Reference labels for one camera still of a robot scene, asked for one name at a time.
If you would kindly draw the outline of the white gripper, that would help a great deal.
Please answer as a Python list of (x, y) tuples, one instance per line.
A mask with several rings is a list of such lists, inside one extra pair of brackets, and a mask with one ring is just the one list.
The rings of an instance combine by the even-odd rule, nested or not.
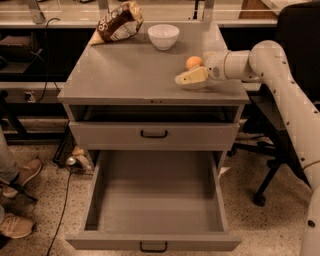
[(198, 89), (204, 85), (208, 75), (213, 80), (226, 80), (225, 62), (228, 51), (204, 52), (205, 67), (195, 66), (175, 77), (175, 83), (183, 89)]

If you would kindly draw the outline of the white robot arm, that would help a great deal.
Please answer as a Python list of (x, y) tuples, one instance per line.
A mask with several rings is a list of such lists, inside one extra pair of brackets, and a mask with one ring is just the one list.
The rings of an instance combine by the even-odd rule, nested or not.
[(320, 256), (320, 113), (294, 80), (283, 48), (266, 40), (247, 51), (207, 52), (175, 82), (185, 87), (207, 79), (260, 82), (271, 91), (312, 189), (299, 256)]

